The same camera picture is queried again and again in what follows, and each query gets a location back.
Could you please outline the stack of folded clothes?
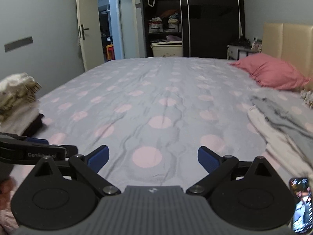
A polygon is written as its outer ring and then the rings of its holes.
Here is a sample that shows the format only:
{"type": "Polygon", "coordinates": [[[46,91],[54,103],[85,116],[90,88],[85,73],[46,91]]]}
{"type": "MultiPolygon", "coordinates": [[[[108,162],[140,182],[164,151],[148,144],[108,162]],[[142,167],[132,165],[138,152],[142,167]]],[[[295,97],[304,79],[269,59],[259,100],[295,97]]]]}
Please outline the stack of folded clothes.
{"type": "Polygon", "coordinates": [[[42,127],[43,114],[36,97],[40,84],[27,73],[1,80],[1,132],[33,136],[42,127]]]}

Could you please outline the pile of grey clothes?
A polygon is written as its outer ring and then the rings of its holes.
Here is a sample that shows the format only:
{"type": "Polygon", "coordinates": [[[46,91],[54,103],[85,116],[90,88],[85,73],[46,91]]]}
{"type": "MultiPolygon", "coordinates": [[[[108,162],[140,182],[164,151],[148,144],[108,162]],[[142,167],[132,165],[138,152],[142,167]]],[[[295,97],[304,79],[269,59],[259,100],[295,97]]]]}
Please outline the pile of grey clothes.
{"type": "Polygon", "coordinates": [[[256,89],[248,118],[266,151],[292,177],[312,181],[312,108],[299,93],[256,89]]]}

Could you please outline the polka dot bed sheet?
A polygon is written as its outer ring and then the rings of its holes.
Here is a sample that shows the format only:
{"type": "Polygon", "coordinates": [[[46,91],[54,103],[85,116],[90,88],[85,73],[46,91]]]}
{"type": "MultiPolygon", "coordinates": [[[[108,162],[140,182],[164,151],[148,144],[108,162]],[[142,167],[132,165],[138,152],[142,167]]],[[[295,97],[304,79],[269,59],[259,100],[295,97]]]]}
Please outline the polka dot bed sheet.
{"type": "Polygon", "coordinates": [[[188,188],[206,176],[197,151],[264,156],[283,180],[312,177],[312,154],[269,125],[251,97],[268,98],[312,133],[312,110],[290,91],[262,88],[226,60],[137,58],[100,65],[40,99],[38,138],[110,150],[99,174],[128,185],[188,188]]]}

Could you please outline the pink pillow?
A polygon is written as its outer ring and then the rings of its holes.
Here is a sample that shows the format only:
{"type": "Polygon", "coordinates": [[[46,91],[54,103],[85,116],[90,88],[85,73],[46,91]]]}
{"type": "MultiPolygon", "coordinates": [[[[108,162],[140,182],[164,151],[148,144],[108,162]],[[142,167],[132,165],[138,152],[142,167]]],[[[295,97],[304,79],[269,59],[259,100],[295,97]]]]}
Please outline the pink pillow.
{"type": "Polygon", "coordinates": [[[230,65],[247,72],[261,87],[294,90],[310,82],[309,77],[303,76],[290,63],[263,53],[249,55],[230,65]]]}

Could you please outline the smartphone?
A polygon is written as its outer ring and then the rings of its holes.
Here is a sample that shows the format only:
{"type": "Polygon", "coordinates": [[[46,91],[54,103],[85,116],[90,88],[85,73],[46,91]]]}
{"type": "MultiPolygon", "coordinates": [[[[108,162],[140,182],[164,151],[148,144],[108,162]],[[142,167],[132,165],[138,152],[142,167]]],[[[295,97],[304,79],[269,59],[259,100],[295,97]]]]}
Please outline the smartphone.
{"type": "Polygon", "coordinates": [[[310,234],[312,232],[312,190],[309,179],[291,178],[289,186],[296,200],[291,228],[296,234],[310,234]]]}

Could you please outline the nightstand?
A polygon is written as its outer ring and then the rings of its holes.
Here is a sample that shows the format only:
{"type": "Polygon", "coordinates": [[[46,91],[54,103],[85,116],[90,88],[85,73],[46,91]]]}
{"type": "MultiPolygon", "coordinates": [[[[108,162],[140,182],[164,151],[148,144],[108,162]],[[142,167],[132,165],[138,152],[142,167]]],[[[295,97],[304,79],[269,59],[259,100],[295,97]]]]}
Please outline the nightstand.
{"type": "Polygon", "coordinates": [[[252,54],[258,53],[257,50],[252,50],[251,47],[247,46],[234,46],[234,45],[228,45],[227,49],[227,59],[228,60],[239,60],[244,57],[247,57],[252,54]]]}

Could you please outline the white storage bin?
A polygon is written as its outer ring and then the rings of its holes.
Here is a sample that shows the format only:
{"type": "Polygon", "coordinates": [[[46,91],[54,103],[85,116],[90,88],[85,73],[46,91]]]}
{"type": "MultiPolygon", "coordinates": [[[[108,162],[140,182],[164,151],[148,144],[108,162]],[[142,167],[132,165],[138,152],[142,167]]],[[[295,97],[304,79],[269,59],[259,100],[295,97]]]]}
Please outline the white storage bin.
{"type": "Polygon", "coordinates": [[[183,42],[155,42],[150,45],[154,57],[183,57],[183,42]]]}

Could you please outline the white door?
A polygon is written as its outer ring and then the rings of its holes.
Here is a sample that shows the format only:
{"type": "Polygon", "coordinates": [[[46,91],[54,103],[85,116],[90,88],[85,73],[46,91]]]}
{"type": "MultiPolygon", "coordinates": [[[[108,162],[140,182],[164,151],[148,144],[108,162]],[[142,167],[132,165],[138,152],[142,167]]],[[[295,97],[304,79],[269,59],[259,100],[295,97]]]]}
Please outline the white door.
{"type": "Polygon", "coordinates": [[[76,0],[78,34],[84,70],[104,63],[98,0],[76,0]]]}

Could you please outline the dark wardrobe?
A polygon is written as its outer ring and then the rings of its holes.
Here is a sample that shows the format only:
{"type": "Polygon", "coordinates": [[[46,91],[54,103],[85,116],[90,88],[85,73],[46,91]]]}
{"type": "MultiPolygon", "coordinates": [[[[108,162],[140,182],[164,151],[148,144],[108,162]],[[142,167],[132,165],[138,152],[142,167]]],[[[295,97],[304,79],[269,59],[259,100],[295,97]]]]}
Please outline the dark wardrobe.
{"type": "Polygon", "coordinates": [[[173,34],[184,57],[227,57],[229,45],[245,36],[244,0],[142,0],[145,47],[173,34]]]}

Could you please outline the beige headboard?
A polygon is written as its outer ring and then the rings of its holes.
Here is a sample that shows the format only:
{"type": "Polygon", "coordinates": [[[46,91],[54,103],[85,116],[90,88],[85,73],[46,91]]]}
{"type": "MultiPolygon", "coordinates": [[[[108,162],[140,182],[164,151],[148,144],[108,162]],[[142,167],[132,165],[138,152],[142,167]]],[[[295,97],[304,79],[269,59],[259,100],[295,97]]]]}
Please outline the beige headboard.
{"type": "Polygon", "coordinates": [[[312,90],[312,26],[289,23],[265,23],[262,39],[263,53],[284,60],[310,78],[301,88],[312,90]]]}

